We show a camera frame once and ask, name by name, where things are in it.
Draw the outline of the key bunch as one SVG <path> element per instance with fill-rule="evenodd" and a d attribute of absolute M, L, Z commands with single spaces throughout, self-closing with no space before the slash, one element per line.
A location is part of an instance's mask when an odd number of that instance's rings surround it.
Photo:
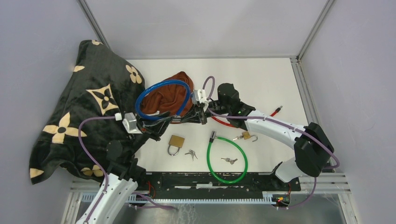
<path fill-rule="evenodd" d="M 229 162 L 231 165 L 233 165 L 238 159 L 230 159 L 230 158 L 221 158 L 222 160 Z"/>
<path fill-rule="evenodd" d="M 196 153 L 195 153 L 194 150 L 189 150 L 187 153 L 185 153 L 185 155 L 190 155 L 192 161 L 194 161 L 195 159 L 197 159 L 197 156 L 196 156 Z"/>

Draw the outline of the small brass padlock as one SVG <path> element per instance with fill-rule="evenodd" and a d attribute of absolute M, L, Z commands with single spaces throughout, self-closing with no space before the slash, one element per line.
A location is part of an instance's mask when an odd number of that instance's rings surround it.
<path fill-rule="evenodd" d="M 236 140 L 248 140 L 253 138 L 252 142 L 255 142 L 258 140 L 257 135 L 251 135 L 248 131 L 242 132 L 241 135 L 235 137 L 234 139 L 232 139 L 232 141 L 236 141 Z"/>

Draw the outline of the large brass padlock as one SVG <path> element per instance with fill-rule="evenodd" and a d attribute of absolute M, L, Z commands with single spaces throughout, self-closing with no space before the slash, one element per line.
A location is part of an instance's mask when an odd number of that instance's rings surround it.
<path fill-rule="evenodd" d="M 168 148 L 167 148 L 167 153 L 170 156 L 176 156 L 179 154 L 180 149 L 183 147 L 185 138 L 177 136 L 177 135 L 171 135 L 169 143 L 168 143 Z M 171 148 L 176 148 L 177 150 L 173 153 L 171 152 Z"/>

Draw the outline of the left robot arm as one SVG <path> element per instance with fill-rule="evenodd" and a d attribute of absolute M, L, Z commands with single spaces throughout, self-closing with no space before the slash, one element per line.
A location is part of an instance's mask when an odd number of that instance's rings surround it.
<path fill-rule="evenodd" d="M 153 201 L 148 196 L 136 192 L 136 190 L 143 189 L 147 184 L 147 178 L 144 174 L 135 172 L 136 162 L 128 161 L 121 162 L 119 157 L 122 153 L 122 144 L 119 141 L 110 141 L 106 148 L 106 159 L 110 161 L 107 169 L 91 155 L 82 140 L 82 128 L 85 123 L 92 120 L 116 120 L 126 123 L 127 131 L 131 131 L 131 127 L 128 124 L 129 121 L 126 118 L 122 118 L 120 113 L 110 117 L 92 117 L 87 118 L 81 122 L 78 127 L 78 140 L 88 155 L 88 157 L 94 162 L 95 165 L 104 174 L 104 180 L 100 185 L 99 191 L 94 197 L 92 203 L 84 212 L 82 217 L 76 221 L 77 224 L 112 224 L 119 214 L 123 205 L 127 202 L 127 199 L 131 195 L 139 195 L 146 199 L 152 206 L 146 207 L 146 209 L 160 208 L 164 210 L 175 210 L 176 208 L 169 205 L 160 205 Z"/>

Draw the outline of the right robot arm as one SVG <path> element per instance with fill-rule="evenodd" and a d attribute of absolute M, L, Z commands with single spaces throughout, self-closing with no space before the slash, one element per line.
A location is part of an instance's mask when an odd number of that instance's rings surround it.
<path fill-rule="evenodd" d="M 206 98 L 203 90 L 191 95 L 193 108 L 185 116 L 175 116 L 176 123 L 205 124 L 207 118 L 219 116 L 245 131 L 259 133 L 273 138 L 294 150 L 294 157 L 281 162 L 274 168 L 270 185 L 275 190 L 284 189 L 288 183 L 303 175 L 318 177 L 334 155 L 334 148 L 319 124 L 297 125 L 266 115 L 240 100 L 239 92 L 231 83 L 220 84 L 218 99 Z"/>

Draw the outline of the blue cable lock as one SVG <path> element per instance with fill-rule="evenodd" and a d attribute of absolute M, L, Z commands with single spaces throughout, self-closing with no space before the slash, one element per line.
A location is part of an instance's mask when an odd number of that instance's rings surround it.
<path fill-rule="evenodd" d="M 158 89 L 160 87 L 167 86 L 167 85 L 172 85 L 172 84 L 183 86 L 185 88 L 185 90 L 186 90 L 186 95 L 185 95 L 184 101 L 183 101 L 182 105 L 180 106 L 180 108 L 176 112 L 176 116 L 181 115 L 183 109 L 186 107 L 189 99 L 191 98 L 191 90 L 190 90 L 189 85 L 187 83 L 181 81 L 181 80 L 165 80 L 165 81 L 161 81 L 161 82 L 158 82 L 158 83 L 152 85 L 151 87 L 148 87 L 146 90 L 144 90 L 140 94 L 140 96 L 137 98 L 137 100 L 135 102 L 135 111 L 137 112 L 137 114 L 141 118 L 147 119 L 147 120 L 157 121 L 157 120 L 162 119 L 160 117 L 149 116 L 149 115 L 143 113 L 141 111 L 141 103 L 142 103 L 143 99 L 147 95 L 149 95 L 152 91 L 154 91 L 154 90 L 156 90 L 156 89 Z"/>

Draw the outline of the red cable lock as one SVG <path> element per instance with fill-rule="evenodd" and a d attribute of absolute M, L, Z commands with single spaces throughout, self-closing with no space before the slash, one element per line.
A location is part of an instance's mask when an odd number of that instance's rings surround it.
<path fill-rule="evenodd" d="M 273 111 L 273 113 L 272 113 L 270 116 L 271 116 L 271 117 L 275 116 L 277 113 L 279 113 L 279 112 L 281 111 L 282 108 L 283 108 L 282 105 L 279 106 L 277 109 L 275 109 L 275 110 Z M 224 126 L 228 126 L 228 127 L 234 128 L 234 126 L 232 126 L 231 124 L 226 123 L 226 122 L 224 122 L 224 121 L 222 121 L 222 120 L 220 120 L 220 119 L 218 119 L 218 118 L 216 118 L 216 117 L 212 117 L 212 119 L 215 120 L 216 122 L 218 122 L 218 123 L 224 125 Z"/>

